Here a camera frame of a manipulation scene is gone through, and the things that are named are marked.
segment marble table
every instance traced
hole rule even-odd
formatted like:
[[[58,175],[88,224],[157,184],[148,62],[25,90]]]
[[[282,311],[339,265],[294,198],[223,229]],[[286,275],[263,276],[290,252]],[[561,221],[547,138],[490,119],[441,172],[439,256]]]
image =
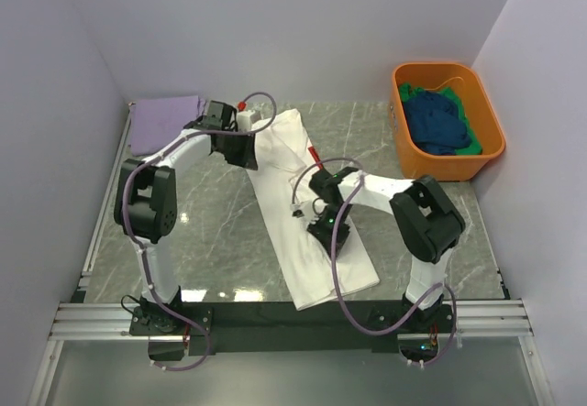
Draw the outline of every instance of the marble table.
[[[268,115],[268,104],[255,104]],[[369,173],[402,178],[386,103],[279,104],[297,108],[320,157],[351,156]],[[122,159],[129,157],[125,152]],[[448,283],[460,299],[503,299],[482,216],[470,184],[442,183],[467,228],[448,265]],[[170,234],[175,274],[186,301],[290,301],[277,257],[246,172],[213,154],[178,180],[178,222]],[[86,302],[119,302],[139,296],[138,262],[112,216],[114,194],[94,249]],[[411,257],[394,219],[355,206],[352,218],[381,282],[350,300],[400,299]]]

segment blue towel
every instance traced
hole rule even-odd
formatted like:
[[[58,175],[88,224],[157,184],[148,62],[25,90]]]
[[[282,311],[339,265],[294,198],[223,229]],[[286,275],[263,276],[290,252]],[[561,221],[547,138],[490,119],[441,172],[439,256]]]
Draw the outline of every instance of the blue towel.
[[[422,92],[402,105],[412,141],[428,154],[454,155],[471,144],[459,108],[442,94]]]

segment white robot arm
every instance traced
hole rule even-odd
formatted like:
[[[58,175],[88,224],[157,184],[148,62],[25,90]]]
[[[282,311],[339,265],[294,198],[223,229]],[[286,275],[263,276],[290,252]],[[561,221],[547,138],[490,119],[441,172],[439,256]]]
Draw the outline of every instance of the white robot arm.
[[[446,267],[457,245],[465,223],[448,196],[432,177],[418,180],[396,180],[379,177],[346,167],[332,175],[327,170],[317,171],[310,188],[326,207],[320,215],[312,215],[308,232],[314,235],[326,251],[330,251],[334,221],[342,204],[360,184],[363,186],[349,202],[343,215],[345,221],[351,205],[372,207],[395,216],[408,250],[412,253],[410,281],[405,291],[406,303],[414,304],[435,284],[442,284]],[[424,215],[420,208],[428,210]],[[344,223],[337,233],[337,251],[349,235]],[[418,305],[420,312],[434,309],[442,302],[442,287],[430,292]]]
[[[180,298],[180,286],[172,270],[169,238],[177,218],[176,178],[212,152],[220,152],[228,163],[243,168],[257,169],[254,154],[254,136],[215,136],[198,134],[202,130],[228,130],[237,123],[237,110],[228,104],[212,101],[205,114],[185,126],[180,135],[165,148],[144,160],[128,159],[121,167],[115,205],[115,220],[123,224],[122,195],[130,173],[139,165],[160,159],[142,171],[134,180],[129,199],[128,214],[138,243],[132,243],[137,253],[143,282],[141,296],[156,303],[150,291],[142,253],[146,250],[150,277],[157,284],[161,301],[172,304]]]

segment purple towel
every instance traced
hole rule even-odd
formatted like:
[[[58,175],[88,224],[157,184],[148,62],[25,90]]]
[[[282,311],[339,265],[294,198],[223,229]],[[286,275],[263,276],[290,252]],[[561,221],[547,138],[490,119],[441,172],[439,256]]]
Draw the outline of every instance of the purple towel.
[[[153,154],[168,145],[183,127],[204,113],[199,96],[145,99],[130,107],[128,144],[133,156]]]

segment orange plastic bin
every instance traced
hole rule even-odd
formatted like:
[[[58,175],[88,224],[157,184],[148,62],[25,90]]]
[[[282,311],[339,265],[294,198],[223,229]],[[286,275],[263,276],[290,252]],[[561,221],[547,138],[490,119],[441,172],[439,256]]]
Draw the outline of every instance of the orange plastic bin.
[[[404,82],[430,91],[450,87],[462,101],[465,116],[481,143],[482,154],[434,156],[419,149],[410,137],[400,100],[398,87]],[[470,68],[456,62],[408,62],[397,67],[392,77],[389,117],[402,173],[408,179],[430,174],[440,181],[466,181],[485,163],[504,152],[504,133],[479,77]]]

